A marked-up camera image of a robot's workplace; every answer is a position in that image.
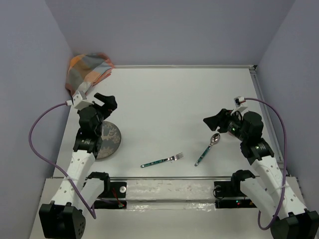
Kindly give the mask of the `orange grey checked cloth napkin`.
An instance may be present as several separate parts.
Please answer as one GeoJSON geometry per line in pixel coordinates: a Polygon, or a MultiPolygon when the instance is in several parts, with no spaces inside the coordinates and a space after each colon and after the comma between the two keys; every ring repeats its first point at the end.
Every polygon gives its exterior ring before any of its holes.
{"type": "Polygon", "coordinates": [[[80,54],[70,60],[65,88],[71,96],[87,92],[110,76],[115,65],[104,53],[80,54]]]}

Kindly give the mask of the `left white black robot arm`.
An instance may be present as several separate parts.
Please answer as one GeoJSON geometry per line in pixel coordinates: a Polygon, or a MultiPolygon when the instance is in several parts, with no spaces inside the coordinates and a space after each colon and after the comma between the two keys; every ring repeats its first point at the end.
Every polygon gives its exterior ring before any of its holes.
{"type": "Polygon", "coordinates": [[[102,144],[103,121],[117,109],[114,96],[96,93],[102,105],[89,101],[83,91],[77,91],[68,106],[79,115],[70,164],[67,170],[60,166],[64,178],[50,203],[42,204],[39,218],[47,239],[80,239],[86,227],[85,213],[96,218],[94,203],[110,192],[108,173],[90,172],[102,144]]]}

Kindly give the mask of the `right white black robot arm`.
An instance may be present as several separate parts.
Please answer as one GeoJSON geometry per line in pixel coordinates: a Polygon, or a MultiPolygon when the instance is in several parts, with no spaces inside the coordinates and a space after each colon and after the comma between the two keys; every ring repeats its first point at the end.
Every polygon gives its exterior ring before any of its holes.
{"type": "Polygon", "coordinates": [[[241,115],[222,109],[217,115],[204,118],[212,131],[230,133],[241,141],[240,149],[255,175],[249,170],[233,173],[229,189],[234,195],[244,194],[259,209],[259,216],[271,219],[269,227],[275,239],[314,239],[319,229],[319,215],[309,211],[284,179],[274,153],[263,139],[262,117],[248,111],[241,115]]]}

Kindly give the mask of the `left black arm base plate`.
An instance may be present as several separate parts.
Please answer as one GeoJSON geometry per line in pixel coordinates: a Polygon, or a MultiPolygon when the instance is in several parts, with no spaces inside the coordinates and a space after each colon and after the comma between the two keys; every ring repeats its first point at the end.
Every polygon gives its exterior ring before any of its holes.
{"type": "Polygon", "coordinates": [[[127,207],[126,181],[111,181],[110,190],[104,191],[94,202],[95,209],[122,210],[127,207]]]}

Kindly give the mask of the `grey plate with deer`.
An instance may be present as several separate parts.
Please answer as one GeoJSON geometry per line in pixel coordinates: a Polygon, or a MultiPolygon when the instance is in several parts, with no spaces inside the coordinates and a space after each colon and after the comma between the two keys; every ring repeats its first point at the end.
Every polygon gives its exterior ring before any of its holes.
{"type": "Polygon", "coordinates": [[[122,135],[119,128],[109,121],[103,121],[102,144],[97,160],[103,160],[113,155],[120,147],[122,135]]]}

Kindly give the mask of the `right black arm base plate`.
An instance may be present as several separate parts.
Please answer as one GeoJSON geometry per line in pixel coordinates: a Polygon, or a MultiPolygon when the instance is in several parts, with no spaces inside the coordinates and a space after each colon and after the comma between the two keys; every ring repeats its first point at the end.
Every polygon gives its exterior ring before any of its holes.
{"type": "Polygon", "coordinates": [[[256,208],[242,192],[234,192],[230,181],[215,181],[212,191],[217,209],[256,208]]]}

